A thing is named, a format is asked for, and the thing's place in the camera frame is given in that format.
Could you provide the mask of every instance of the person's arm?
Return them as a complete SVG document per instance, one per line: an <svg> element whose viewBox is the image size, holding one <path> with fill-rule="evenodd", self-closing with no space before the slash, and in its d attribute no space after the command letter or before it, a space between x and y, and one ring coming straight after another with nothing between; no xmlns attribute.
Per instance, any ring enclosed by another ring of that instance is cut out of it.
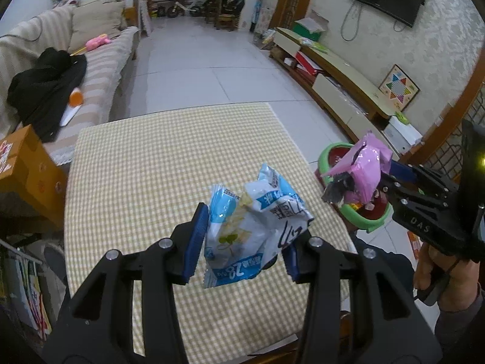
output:
<svg viewBox="0 0 485 364"><path fill-rule="evenodd" d="M455 261L454 256L445 256L424 244L414 274L414 287L421 290L428 288L433 267L437 265L448 270ZM450 272L450 283L438 300L441 312L435 326L435 335L443 353L460 339L483 304L484 293L478 283L479 271L479 263L460 261Z"/></svg>

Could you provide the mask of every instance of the screw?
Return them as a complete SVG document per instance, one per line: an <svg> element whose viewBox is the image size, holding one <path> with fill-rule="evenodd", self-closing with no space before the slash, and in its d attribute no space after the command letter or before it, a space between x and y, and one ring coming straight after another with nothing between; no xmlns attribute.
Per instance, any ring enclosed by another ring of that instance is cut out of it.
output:
<svg viewBox="0 0 485 364"><path fill-rule="evenodd" d="M162 249L171 248L174 242L170 238L162 238L158 242L158 246Z"/></svg>
<svg viewBox="0 0 485 364"><path fill-rule="evenodd" d="M311 237L308 240L308 243L313 248L319 248L319 247L321 247L323 245L323 239L320 238L320 237Z"/></svg>
<svg viewBox="0 0 485 364"><path fill-rule="evenodd" d="M118 257L120 252L118 252L116 249L111 249L106 252L106 258L108 260L114 260Z"/></svg>
<svg viewBox="0 0 485 364"><path fill-rule="evenodd" d="M376 256L375 250L371 248L365 248L362 253L364 254L364 257L367 257L369 260L374 259Z"/></svg>

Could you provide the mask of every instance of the green box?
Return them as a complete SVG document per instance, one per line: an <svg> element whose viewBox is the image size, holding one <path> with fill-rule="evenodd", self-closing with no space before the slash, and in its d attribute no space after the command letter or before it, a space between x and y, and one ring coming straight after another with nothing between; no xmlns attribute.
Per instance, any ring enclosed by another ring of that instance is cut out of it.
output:
<svg viewBox="0 0 485 364"><path fill-rule="evenodd" d="M293 26L293 31L302 37L308 38L312 41L318 42L322 33L310 33L306 28L304 28L299 23L295 23Z"/></svg>

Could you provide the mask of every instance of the checkered tablecloth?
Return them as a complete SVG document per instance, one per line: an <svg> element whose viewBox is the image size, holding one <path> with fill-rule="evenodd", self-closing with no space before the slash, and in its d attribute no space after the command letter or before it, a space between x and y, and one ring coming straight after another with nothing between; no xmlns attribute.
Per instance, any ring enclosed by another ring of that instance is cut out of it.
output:
<svg viewBox="0 0 485 364"><path fill-rule="evenodd" d="M173 110L84 129L69 174L65 248L73 294L104 253L141 251L189 221L210 188L241 193L263 162L276 168L315 216L310 231L338 249L347 232L294 142L268 104ZM227 361L301 329L308 288L295 285L282 259L251 281L202 288L201 255L186 286L174 286L191 364ZM135 286L133 339L143 352L141 290Z"/></svg>

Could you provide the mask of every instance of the wooden tv cabinet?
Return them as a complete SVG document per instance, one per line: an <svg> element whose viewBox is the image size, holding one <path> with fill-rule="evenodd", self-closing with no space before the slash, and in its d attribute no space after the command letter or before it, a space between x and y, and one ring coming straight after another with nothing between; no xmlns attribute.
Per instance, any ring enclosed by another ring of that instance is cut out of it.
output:
<svg viewBox="0 0 485 364"><path fill-rule="evenodd" d="M393 151L392 158L399 160L399 153L382 134L389 119L397 111L394 104L335 53L330 50L323 53L300 45L299 39L300 36L293 31L278 28L274 39L276 46L271 50L270 56L289 72L322 109L330 113L354 142L370 130ZM284 63L286 57L294 58L300 51L339 82L360 108L346 101L341 91L326 76L318 74L314 83L311 83L297 69Z"/></svg>

